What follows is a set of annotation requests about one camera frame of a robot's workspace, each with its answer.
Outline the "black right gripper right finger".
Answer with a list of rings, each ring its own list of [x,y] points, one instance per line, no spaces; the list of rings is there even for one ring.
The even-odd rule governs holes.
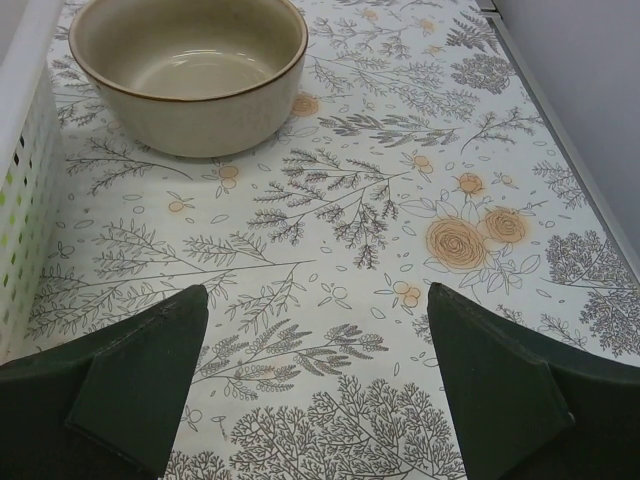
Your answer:
[[[427,317],[470,479],[636,479],[639,369],[434,283]]]

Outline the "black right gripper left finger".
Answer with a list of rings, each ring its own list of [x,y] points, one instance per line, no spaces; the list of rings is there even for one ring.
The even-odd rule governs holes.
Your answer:
[[[165,474],[208,323],[193,285],[1,367],[4,479]]]

